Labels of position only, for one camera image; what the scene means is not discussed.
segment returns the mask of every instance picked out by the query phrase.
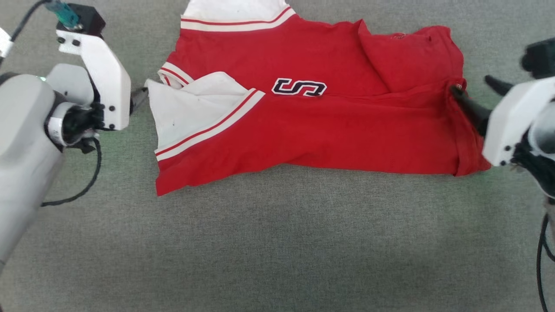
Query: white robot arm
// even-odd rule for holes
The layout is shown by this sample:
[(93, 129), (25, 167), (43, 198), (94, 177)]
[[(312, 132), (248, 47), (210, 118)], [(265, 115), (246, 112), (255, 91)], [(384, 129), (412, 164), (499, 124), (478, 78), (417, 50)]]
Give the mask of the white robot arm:
[[(0, 273), (41, 206), (64, 149), (93, 151), (99, 130), (125, 129), (147, 98), (146, 89), (132, 98), (129, 75), (103, 40), (105, 22), (93, 7), (41, 4), (60, 19), (59, 50), (80, 55), (86, 69), (59, 64), (46, 79), (0, 76)], [(12, 38), (0, 33), (5, 57)]]

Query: red fabric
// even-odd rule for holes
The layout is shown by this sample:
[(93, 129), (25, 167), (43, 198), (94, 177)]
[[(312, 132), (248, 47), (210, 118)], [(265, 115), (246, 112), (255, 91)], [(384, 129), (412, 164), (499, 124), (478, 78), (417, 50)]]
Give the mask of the red fabric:
[(193, 79), (222, 71), (266, 93), (290, 78), (323, 82), (324, 95), (372, 96), (461, 78), (463, 56), (443, 26), (376, 36), (362, 20), (330, 25), (294, 15), (257, 31), (182, 29), (168, 62)]
[(375, 97), (267, 94), (227, 130), (159, 162), (158, 195), (282, 163), (466, 175), (490, 166), (447, 79)]

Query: white stripe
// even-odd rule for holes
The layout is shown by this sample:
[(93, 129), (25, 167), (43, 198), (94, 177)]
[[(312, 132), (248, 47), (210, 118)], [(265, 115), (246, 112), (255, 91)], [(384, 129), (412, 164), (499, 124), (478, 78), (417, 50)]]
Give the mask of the white stripe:
[[(191, 148), (192, 146), (195, 146), (196, 144), (199, 144), (202, 141), (208, 140), (211, 137), (214, 137), (215, 135), (218, 135), (220, 133), (222, 133), (224, 130), (228, 129), (229, 127), (231, 127), (233, 124), (235, 124), (237, 121), (239, 121), (239, 119), (241, 119), (244, 115), (246, 115), (261, 99), (262, 97), (264, 97), (265, 93), (262, 91), (256, 91), (255, 89), (251, 89), (246, 96), (244, 96), (243, 98), (241, 98), (240, 101), (238, 101), (238, 105), (240, 105), (246, 98), (248, 98), (253, 92), (254, 95), (248, 100), (248, 102), (246, 102), (245, 104), (243, 104), (243, 106), (237, 111), (235, 112), (235, 114), (233, 114), (228, 120), (226, 120), (224, 123), (222, 123), (221, 125), (219, 125), (218, 127), (203, 133), (185, 143), (183, 143), (182, 145), (167, 151), (164, 154), (158, 155), (156, 157), (156, 159), (158, 161), (162, 161), (164, 159), (168, 159), (174, 156), (177, 156), (179, 154), (181, 154), (182, 152), (186, 151), (187, 149)], [(222, 120), (224, 120), (225, 118), (227, 118), (228, 115), (223, 116), (222, 118), (218, 119), (216, 122), (214, 122), (213, 124), (209, 125), (208, 127), (201, 129), (199, 132), (205, 131), (207, 129), (210, 129), (211, 127), (213, 127), (214, 125), (220, 123)], [(183, 141), (186, 138), (182, 138), (180, 140), (177, 140), (175, 142), (173, 142), (172, 144), (169, 144), (168, 146), (164, 147), (164, 148), (159, 148), (155, 151), (155, 153), (159, 153), (163, 150), (166, 150), (168, 148), (171, 148), (172, 146), (175, 146), (177, 144), (179, 144), (181, 141)]]
[(169, 75), (169, 76), (171, 76), (171, 77), (175, 77), (175, 79), (176, 79), (177, 81), (182, 81), (182, 79), (180, 79), (179, 77), (176, 77), (175, 75), (173, 75), (173, 74), (171, 74), (171, 73), (165, 71), (164, 68), (167, 68), (167, 69), (169, 69), (170, 71), (172, 71), (172, 72), (174, 72), (174, 73), (180, 75), (181, 77), (183, 77), (183, 79), (184, 79), (185, 82), (187, 82), (187, 83), (191, 83), (191, 82), (195, 81), (191, 76), (187, 75), (187, 73), (185, 73), (184, 71), (182, 71), (179, 67), (177, 67), (177, 66), (175, 66), (174, 64), (171, 64), (171, 63), (169, 63), (169, 62), (166, 62), (166, 63), (164, 64), (164, 66), (162, 66), (162, 69), (160, 69), (160, 70), (158, 71), (158, 73), (164, 73), (164, 74), (167, 74), (167, 75)]
[(295, 15), (293, 9), (289, 9), (285, 14), (283, 14), (277, 21), (273, 23), (252, 23), (244, 25), (206, 25), (196, 22), (181, 22), (182, 29), (191, 29), (195, 31), (205, 31), (205, 32), (248, 32), (257, 31), (260, 29), (270, 29), (275, 28), (287, 21), (291, 16)]

